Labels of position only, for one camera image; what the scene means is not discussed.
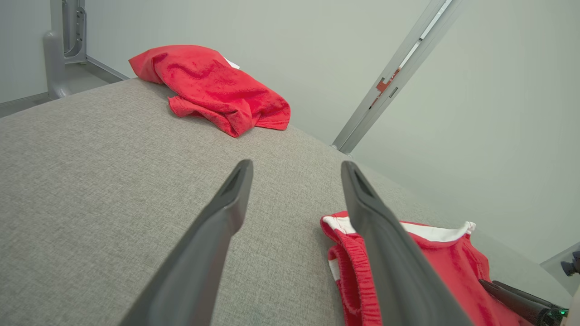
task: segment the white panel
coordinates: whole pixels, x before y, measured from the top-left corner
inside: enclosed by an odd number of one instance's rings
[[[535,262],[575,244],[578,12],[577,1],[475,1],[354,157]]]
[[[0,103],[47,92],[42,36],[50,1],[0,1]]]
[[[156,46],[220,51],[289,101],[291,123],[330,144],[428,0],[86,0],[87,55],[134,77]]]

